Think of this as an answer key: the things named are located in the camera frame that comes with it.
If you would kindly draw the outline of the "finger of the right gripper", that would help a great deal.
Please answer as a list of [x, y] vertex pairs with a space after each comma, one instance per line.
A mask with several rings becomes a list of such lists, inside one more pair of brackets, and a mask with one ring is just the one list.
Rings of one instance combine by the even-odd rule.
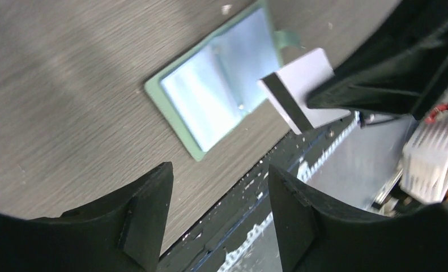
[[448, 1], [401, 1], [306, 103], [421, 120], [447, 88]]

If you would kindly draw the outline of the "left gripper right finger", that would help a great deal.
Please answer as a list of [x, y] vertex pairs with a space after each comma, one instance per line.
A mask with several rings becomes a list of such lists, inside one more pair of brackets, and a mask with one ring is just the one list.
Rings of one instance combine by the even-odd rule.
[[386, 217], [274, 165], [268, 189], [284, 271], [448, 271], [448, 202]]

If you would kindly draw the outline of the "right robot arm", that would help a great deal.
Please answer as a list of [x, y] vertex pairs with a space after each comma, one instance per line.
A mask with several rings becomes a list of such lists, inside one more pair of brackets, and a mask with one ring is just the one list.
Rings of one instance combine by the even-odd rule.
[[448, 188], [448, 1], [401, 1], [383, 24], [306, 98], [420, 124], [403, 149], [402, 189], [422, 203]]

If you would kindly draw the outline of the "green card holder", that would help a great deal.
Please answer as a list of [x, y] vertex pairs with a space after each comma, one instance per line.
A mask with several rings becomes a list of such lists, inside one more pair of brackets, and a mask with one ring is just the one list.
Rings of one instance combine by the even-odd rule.
[[300, 36], [277, 29], [256, 1], [144, 82], [144, 89], [196, 161], [267, 98], [257, 82], [284, 65]]

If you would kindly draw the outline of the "white card with magnetic stripe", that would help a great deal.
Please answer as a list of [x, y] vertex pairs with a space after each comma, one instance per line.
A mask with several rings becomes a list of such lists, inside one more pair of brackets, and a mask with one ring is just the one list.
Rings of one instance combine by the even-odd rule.
[[260, 79], [257, 86], [291, 130], [300, 135], [351, 115], [345, 109], [311, 109], [307, 105], [307, 96], [333, 76], [326, 52], [315, 48]]

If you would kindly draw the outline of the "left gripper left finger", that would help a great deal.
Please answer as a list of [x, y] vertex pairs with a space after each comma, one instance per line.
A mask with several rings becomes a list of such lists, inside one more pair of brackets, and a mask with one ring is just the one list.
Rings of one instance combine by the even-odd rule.
[[0, 213], [0, 271], [156, 271], [172, 190], [163, 162], [58, 218]]

